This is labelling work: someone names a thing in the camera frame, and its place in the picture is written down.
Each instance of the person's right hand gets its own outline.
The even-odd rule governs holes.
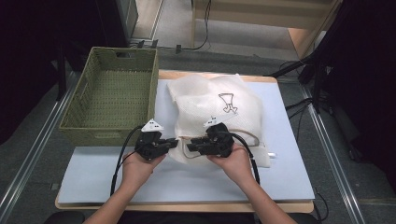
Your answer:
[[[227,158],[207,156],[210,161],[221,167],[225,174],[239,187],[241,184],[254,180],[250,168],[250,159],[247,150],[237,144],[233,144],[232,153]]]

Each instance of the forearm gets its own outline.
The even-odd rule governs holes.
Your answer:
[[[118,189],[114,194],[105,202],[99,210],[90,216],[84,223],[117,223],[125,211],[129,201],[134,197],[137,189],[130,191]]]
[[[262,223],[296,223],[269,197],[260,185],[254,182],[254,179],[241,184],[239,187],[247,195]]]

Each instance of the woven basket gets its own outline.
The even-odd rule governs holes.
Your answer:
[[[122,146],[154,118],[158,72],[156,49],[92,48],[60,131],[76,147]]]

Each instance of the person's left hand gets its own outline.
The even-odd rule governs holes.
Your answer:
[[[154,168],[165,158],[165,155],[151,161],[146,161],[138,153],[130,155],[131,153],[128,153],[122,158],[125,161],[122,164],[120,189],[125,189],[127,192],[132,193],[146,183],[149,176],[153,173]]]

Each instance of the hand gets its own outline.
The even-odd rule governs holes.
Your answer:
[[[165,155],[163,155],[154,160],[147,161],[138,153],[130,155],[131,153],[132,152],[128,153],[122,158],[125,161],[122,164],[122,181],[120,189],[126,189],[128,192],[134,192],[140,189],[149,179],[154,168],[165,158]]]
[[[244,147],[233,144],[232,153],[228,158],[218,156],[207,156],[207,158],[221,167],[225,174],[239,187],[251,180],[254,182],[248,152]]]

